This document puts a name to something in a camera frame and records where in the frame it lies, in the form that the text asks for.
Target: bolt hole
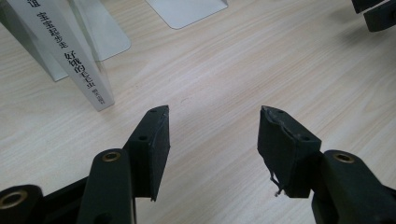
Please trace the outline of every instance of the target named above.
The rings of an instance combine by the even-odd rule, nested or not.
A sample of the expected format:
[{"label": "bolt hole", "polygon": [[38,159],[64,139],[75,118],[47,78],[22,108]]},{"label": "bolt hole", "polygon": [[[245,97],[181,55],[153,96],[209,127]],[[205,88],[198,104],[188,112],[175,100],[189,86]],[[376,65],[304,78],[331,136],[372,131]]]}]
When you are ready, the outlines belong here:
[{"label": "bolt hole", "polygon": [[116,161],[120,156],[121,154],[119,152],[109,152],[102,157],[102,161]]},{"label": "bolt hole", "polygon": [[27,192],[23,189],[11,192],[0,199],[0,210],[15,207],[27,198]]},{"label": "bolt hole", "polygon": [[345,163],[353,163],[355,160],[346,155],[346,154],[342,154],[342,153],[337,153],[333,155],[335,157],[336,160],[341,161],[341,162],[345,162]]},{"label": "bolt hole", "polygon": [[96,216],[94,224],[108,224],[111,222],[113,217],[109,213],[103,213],[101,215]]}]

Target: book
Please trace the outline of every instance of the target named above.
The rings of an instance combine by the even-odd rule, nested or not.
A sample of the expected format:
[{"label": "book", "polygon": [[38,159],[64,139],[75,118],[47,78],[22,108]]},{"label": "book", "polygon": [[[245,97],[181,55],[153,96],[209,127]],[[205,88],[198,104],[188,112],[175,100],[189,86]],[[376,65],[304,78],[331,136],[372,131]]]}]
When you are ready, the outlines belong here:
[{"label": "book", "polygon": [[0,22],[41,65],[53,81],[59,81],[67,77],[66,72],[52,54],[48,52],[44,44],[29,30],[26,24],[20,20],[7,1],[0,0]]},{"label": "book", "polygon": [[10,0],[8,3],[96,110],[114,105],[106,74],[96,64],[67,0]]}]

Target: light wood grain surface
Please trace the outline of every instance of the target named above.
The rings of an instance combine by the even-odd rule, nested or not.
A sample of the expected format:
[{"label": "light wood grain surface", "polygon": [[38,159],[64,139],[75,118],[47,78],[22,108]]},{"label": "light wood grain surface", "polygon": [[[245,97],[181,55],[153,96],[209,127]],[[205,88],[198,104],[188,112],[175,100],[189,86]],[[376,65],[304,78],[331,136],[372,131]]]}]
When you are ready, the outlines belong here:
[{"label": "light wood grain surface", "polygon": [[274,196],[256,149],[261,105],[396,188],[396,28],[369,33],[348,0],[229,0],[181,30],[144,0],[103,3],[133,45],[104,61],[116,104],[102,112],[0,27],[0,189],[81,179],[158,105],[170,106],[172,147],[138,223],[315,223],[310,199]]}]

